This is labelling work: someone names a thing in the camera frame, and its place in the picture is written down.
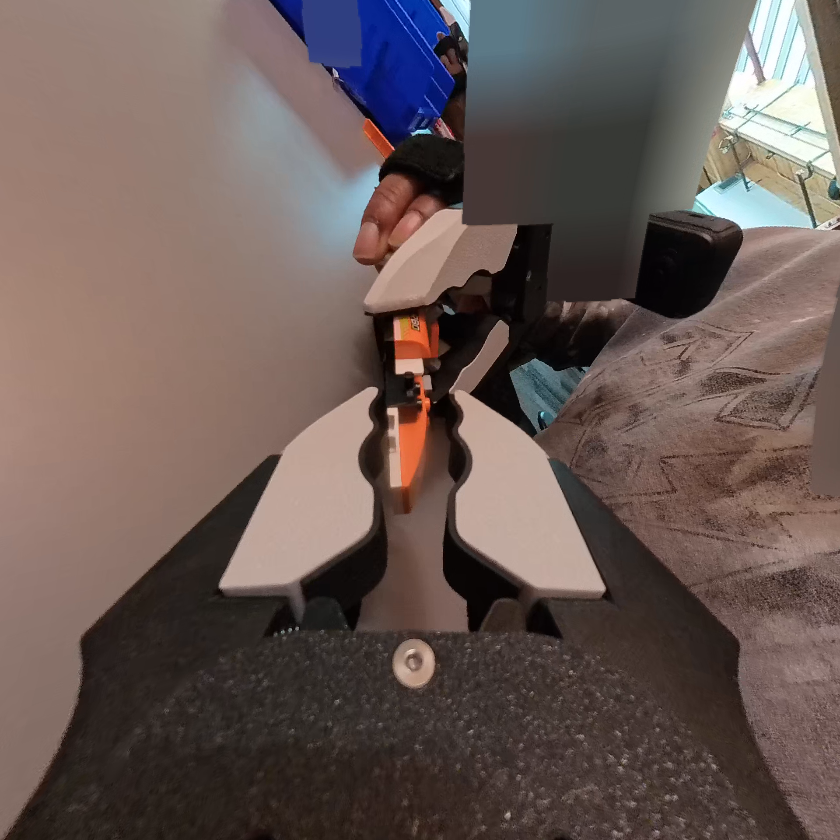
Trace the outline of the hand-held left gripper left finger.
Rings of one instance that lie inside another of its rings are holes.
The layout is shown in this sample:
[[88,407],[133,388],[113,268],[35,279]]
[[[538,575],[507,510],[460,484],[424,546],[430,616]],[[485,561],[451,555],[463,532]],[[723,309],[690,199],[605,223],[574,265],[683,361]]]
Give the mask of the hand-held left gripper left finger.
[[379,390],[367,387],[281,453],[219,581],[226,597],[361,602],[386,564],[382,505],[362,455]]

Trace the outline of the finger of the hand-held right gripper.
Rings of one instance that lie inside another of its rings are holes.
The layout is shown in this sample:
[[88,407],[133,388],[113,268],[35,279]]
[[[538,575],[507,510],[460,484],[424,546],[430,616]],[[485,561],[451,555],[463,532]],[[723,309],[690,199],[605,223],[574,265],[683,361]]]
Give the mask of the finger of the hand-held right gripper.
[[444,394],[472,393],[507,351],[510,328],[498,316],[445,316]]
[[423,308],[474,275],[495,275],[507,264],[517,232],[515,224],[467,225],[461,208],[437,212],[385,263],[364,298],[364,312]]

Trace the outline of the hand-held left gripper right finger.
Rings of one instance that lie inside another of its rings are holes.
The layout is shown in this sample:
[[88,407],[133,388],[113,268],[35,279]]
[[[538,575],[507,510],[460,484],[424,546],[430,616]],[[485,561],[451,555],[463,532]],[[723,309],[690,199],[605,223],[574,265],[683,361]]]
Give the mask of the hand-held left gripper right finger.
[[606,584],[534,439],[465,391],[449,397],[444,577],[469,607],[599,601]]

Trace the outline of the orange white lego car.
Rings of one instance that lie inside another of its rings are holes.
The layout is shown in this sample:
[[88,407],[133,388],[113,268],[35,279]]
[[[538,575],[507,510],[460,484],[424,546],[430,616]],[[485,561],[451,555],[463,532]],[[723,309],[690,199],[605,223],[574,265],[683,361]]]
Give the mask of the orange white lego car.
[[381,335],[387,484],[396,513],[414,506],[426,463],[433,377],[440,368],[438,314],[433,308],[388,313]]

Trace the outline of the person's right hand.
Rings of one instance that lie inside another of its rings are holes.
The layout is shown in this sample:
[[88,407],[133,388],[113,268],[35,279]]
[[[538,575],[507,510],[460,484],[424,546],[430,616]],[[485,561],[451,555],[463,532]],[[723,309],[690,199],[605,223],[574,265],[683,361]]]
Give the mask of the person's right hand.
[[418,133],[397,145],[381,166],[353,258],[381,268],[436,213],[463,202],[464,172],[461,141]]

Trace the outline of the blue storage bin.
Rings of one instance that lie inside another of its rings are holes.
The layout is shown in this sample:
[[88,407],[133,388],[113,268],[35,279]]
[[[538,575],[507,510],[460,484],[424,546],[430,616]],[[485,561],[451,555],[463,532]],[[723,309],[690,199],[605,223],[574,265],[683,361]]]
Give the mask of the blue storage bin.
[[445,18],[428,1],[272,1],[378,130],[397,145],[431,130],[455,88],[436,53]]

